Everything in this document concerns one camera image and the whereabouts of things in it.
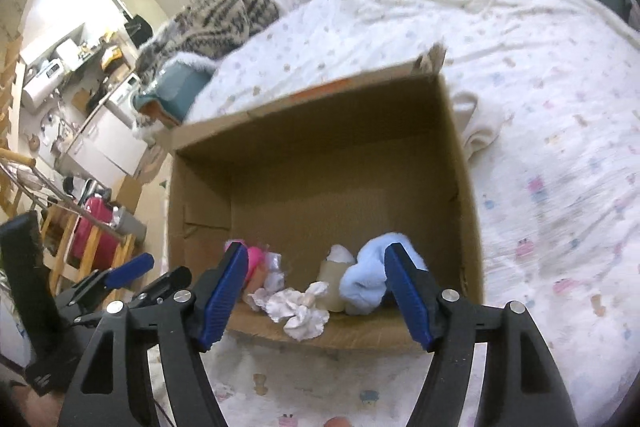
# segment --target patterned blanket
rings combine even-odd
[[[140,48],[136,73],[147,86],[178,52],[219,60],[275,22],[273,0],[190,0]]]

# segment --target bed sheet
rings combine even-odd
[[[311,0],[229,55],[188,121],[411,60],[439,39],[450,89],[479,92],[507,114],[500,137],[470,160],[486,302],[526,303],[580,424],[599,425],[640,369],[640,38],[609,9],[595,0]],[[404,425],[430,358],[231,335],[203,357],[234,425],[300,427],[333,415]],[[483,364],[478,346],[465,427]]]

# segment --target crumpled white paper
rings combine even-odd
[[[319,337],[329,320],[328,311],[316,308],[316,298],[324,295],[327,288],[329,284],[326,282],[314,282],[304,293],[287,288],[269,295],[267,290],[259,288],[251,296],[273,322],[289,319],[284,325],[287,335],[297,341],[305,341]]]

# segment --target blue gripper pad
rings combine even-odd
[[[249,270],[249,254],[240,246],[224,268],[216,288],[207,301],[199,343],[209,349],[222,338]]]
[[[417,270],[409,256],[406,253],[404,255],[406,261]],[[411,333],[411,338],[419,343],[422,349],[428,349],[433,342],[429,330],[429,312],[422,302],[414,282],[398,258],[398,254],[391,247],[385,250],[385,272],[386,286],[396,298],[404,322]]]
[[[154,256],[150,253],[141,253],[135,256],[128,263],[112,269],[104,280],[107,289],[113,290],[124,288],[127,284],[138,277],[142,277],[146,272],[154,267]]]

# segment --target beige bottle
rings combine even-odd
[[[347,268],[355,264],[356,260],[342,245],[333,245],[329,255],[320,265],[318,281],[329,283],[329,288],[324,296],[318,297],[316,306],[321,310],[330,312],[343,312],[344,301],[340,297],[340,279]]]

